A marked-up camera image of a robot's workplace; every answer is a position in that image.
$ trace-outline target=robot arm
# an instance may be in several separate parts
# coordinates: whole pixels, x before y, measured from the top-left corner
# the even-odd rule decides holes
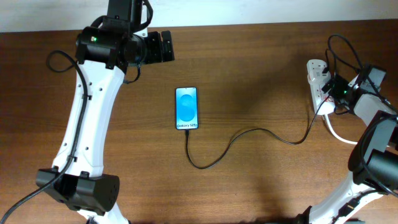
[[[373,75],[373,79],[377,79],[372,71],[380,70],[368,70],[367,76]],[[384,78],[384,73],[377,75],[382,76],[379,77],[380,81],[377,83],[379,86]],[[357,78],[355,78],[347,85],[348,89],[342,88],[340,90],[344,93],[349,91],[346,96],[339,98],[341,95],[336,92],[331,93],[331,95],[334,95],[336,101],[345,102],[347,109],[352,109],[368,128],[381,118],[396,114],[391,107],[371,92],[372,89],[366,89],[368,85],[363,85],[363,83],[357,81]],[[389,186],[390,189],[396,189],[398,187],[398,157],[386,151],[396,126],[396,119],[387,120],[387,122],[380,123],[376,127],[369,139],[365,139],[366,135],[364,134],[359,142],[363,142],[366,150],[362,154],[359,148],[362,146],[356,145],[349,159],[348,168],[350,171],[346,179],[324,201],[308,208],[303,215],[299,215],[296,222],[301,219],[304,223],[311,224],[342,224],[368,203],[388,194],[364,170],[361,164],[361,156],[367,162],[368,168],[376,174],[383,185]]]
[[[147,6],[147,22],[141,24],[143,3]],[[108,15],[98,18],[78,36],[76,58],[88,93],[84,95],[80,76],[67,131],[51,169],[39,170],[36,184],[42,187],[59,175],[72,151],[75,131],[80,127],[73,162],[59,181],[44,191],[88,221],[98,224],[128,224],[116,203],[119,177],[103,174],[103,150],[112,107],[129,66],[141,71],[141,65],[174,60],[169,31],[150,32],[140,37],[148,26],[153,10],[147,0],[109,0]],[[79,123],[83,97],[88,98]]]
[[[359,116],[366,125],[369,125],[378,111],[385,111],[395,114],[389,107],[374,95],[364,94],[354,107],[355,114]],[[377,137],[377,141],[384,141],[382,145],[387,146],[390,136]],[[366,183],[355,184],[354,174],[348,172],[347,178],[329,195],[324,201],[310,209],[309,223],[333,223],[342,224],[349,220],[357,211],[375,199],[381,198],[384,194],[377,187],[369,186]]]

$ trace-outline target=charging cable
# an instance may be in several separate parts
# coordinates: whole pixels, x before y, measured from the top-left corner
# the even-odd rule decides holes
[[[326,124],[328,125],[328,128],[329,128],[331,134],[334,135],[334,137],[336,137],[336,138],[339,139],[340,141],[345,142],[345,143],[348,143],[348,144],[354,144],[354,145],[356,145],[356,144],[358,143],[358,142],[354,142],[354,141],[349,141],[349,140],[347,140],[347,139],[343,139],[342,137],[340,137],[339,135],[337,135],[337,134],[335,133],[335,130],[333,130],[333,128],[331,127],[331,123],[330,123],[330,120],[329,120],[328,115],[325,114],[325,115],[323,115],[323,117],[324,117],[324,119],[325,119],[325,121],[326,121]]]
[[[271,134],[273,137],[275,137],[276,139],[282,141],[283,143],[290,144],[290,145],[293,145],[293,146],[298,145],[298,144],[301,144],[301,143],[303,143],[303,142],[307,139],[308,134],[310,134],[311,128],[312,128],[312,126],[313,126],[314,123],[315,123],[315,120],[316,120],[316,118],[317,118],[317,114],[319,113],[320,108],[322,107],[322,105],[324,104],[324,102],[326,102],[326,100],[329,99],[329,97],[330,97],[330,95],[327,96],[327,97],[322,101],[322,103],[319,105],[319,108],[318,108],[317,111],[315,112],[315,115],[314,115],[314,117],[313,117],[313,119],[312,119],[312,121],[311,121],[310,126],[307,128],[307,130],[306,130],[306,132],[305,132],[305,134],[304,134],[304,137],[303,137],[301,140],[296,141],[296,142],[286,141],[285,139],[282,139],[281,137],[279,137],[278,135],[276,135],[275,133],[273,133],[272,131],[270,131],[270,130],[268,130],[268,129],[266,129],[266,128],[253,128],[253,129],[249,129],[249,130],[247,130],[247,131],[242,132],[241,134],[239,134],[238,136],[236,136],[232,141],[230,141],[229,144],[228,144],[228,146],[227,146],[227,148],[224,150],[224,152],[222,153],[222,155],[220,155],[220,157],[219,157],[218,159],[216,159],[216,160],[215,160],[214,162],[212,162],[211,164],[209,164],[209,165],[207,165],[207,166],[203,166],[203,167],[200,167],[200,166],[196,165],[196,164],[192,161],[191,156],[189,155],[189,150],[188,150],[189,130],[187,129],[187,130],[185,130],[185,153],[187,154],[188,161],[189,161],[189,163],[191,163],[191,165],[192,165],[194,168],[196,168],[196,169],[201,169],[201,170],[203,170],[203,169],[212,168],[214,165],[216,165],[217,163],[219,163],[219,161],[222,160],[222,158],[224,158],[224,156],[226,155],[226,153],[228,152],[228,150],[231,148],[231,146],[234,144],[234,142],[235,142],[236,140],[238,140],[240,137],[244,136],[245,134],[251,133],[251,132],[253,132],[253,131],[262,131],[262,132],[269,133],[269,134]]]

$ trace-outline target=black bracket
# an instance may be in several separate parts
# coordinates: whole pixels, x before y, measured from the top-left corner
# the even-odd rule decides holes
[[[174,60],[173,42],[170,31],[149,32],[145,39],[147,57],[143,64],[170,62]]]
[[[37,186],[45,185],[57,174],[57,168],[40,169],[36,177]],[[89,210],[102,216],[116,203],[119,185],[119,177],[115,175],[103,174],[101,177],[87,178],[87,174],[80,177],[64,174],[58,182],[44,191],[70,210]]]
[[[369,126],[389,115],[388,113],[379,111]],[[364,160],[367,162],[368,168],[377,179],[390,189],[398,189],[398,156],[386,151],[386,147],[396,127],[396,120],[386,120],[379,124],[369,136],[370,138],[364,142]],[[353,172],[355,184],[367,184],[376,189],[379,188],[362,166],[358,145],[355,146],[349,157],[348,169]]]
[[[302,214],[298,214],[293,220],[292,224],[310,224],[310,211],[312,206],[309,206]]]

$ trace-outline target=white wall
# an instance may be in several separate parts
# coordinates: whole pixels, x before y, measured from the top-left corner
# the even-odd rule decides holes
[[[398,18],[398,0],[151,0],[151,27]],[[0,32],[82,29],[108,0],[0,0]]]

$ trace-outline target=phone screen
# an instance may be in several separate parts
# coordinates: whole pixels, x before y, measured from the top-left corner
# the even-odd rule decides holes
[[[195,87],[176,89],[175,107],[178,130],[198,128],[197,89]]]

